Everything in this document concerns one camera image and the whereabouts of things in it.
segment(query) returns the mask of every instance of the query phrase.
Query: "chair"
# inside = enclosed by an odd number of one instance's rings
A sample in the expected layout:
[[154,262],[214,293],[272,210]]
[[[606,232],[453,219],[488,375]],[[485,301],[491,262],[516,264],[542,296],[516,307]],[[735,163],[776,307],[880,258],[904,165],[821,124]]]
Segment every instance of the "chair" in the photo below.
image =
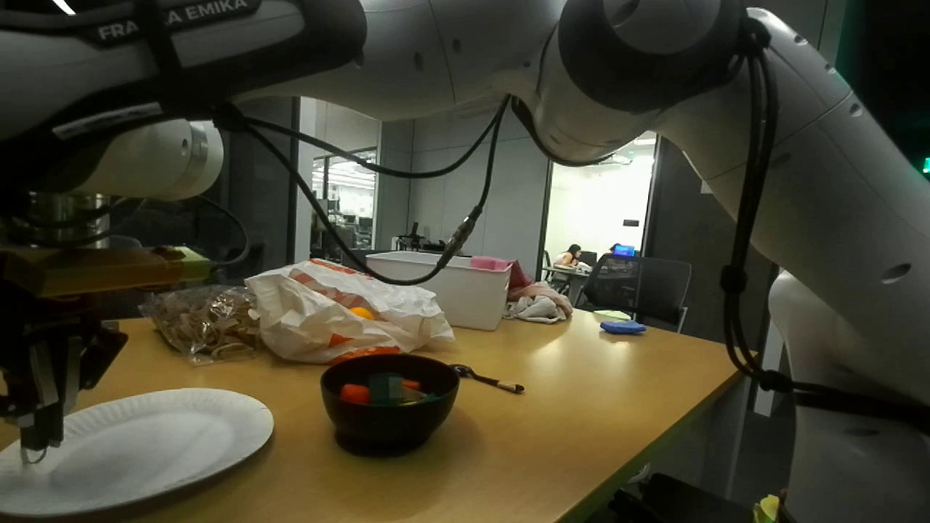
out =
[[617,307],[641,323],[684,330],[692,264],[679,258],[603,256],[583,287],[588,307]]

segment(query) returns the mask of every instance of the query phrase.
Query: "bag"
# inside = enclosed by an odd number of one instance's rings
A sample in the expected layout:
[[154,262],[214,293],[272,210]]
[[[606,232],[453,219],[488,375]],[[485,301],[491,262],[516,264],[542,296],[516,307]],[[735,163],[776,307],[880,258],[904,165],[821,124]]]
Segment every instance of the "bag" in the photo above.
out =
[[260,333],[283,359],[328,362],[366,349],[413,352],[453,341],[433,290],[385,284],[334,262],[299,262],[245,284],[256,293]]

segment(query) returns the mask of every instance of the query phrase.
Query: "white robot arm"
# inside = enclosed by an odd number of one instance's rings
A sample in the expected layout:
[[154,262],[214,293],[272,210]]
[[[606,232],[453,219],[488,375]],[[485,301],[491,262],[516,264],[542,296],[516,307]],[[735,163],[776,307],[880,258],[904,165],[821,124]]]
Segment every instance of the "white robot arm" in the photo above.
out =
[[[158,21],[135,25],[129,2],[109,5],[122,17],[97,24],[97,44],[30,34],[0,17],[0,63],[19,72],[0,79],[0,98],[13,102],[0,108],[3,189],[55,187],[62,156],[106,150],[119,130],[170,117],[206,118],[215,105],[251,95],[321,95],[407,118],[513,94],[549,156],[596,163],[651,128],[686,150],[740,219],[757,147],[757,83],[742,57],[753,25],[769,38],[758,51],[780,89],[753,245],[787,269],[772,310],[793,381],[915,406],[908,413],[930,400],[921,349],[930,189],[850,83],[772,12],[742,0],[189,0],[173,5],[234,12],[148,38]],[[260,50],[321,28],[307,56],[256,62]],[[58,94],[32,94],[35,81]],[[78,134],[81,143],[55,134],[97,117],[103,128]],[[39,156],[51,139],[62,155]],[[787,489],[798,521],[924,521],[927,489],[920,416],[799,410]]]

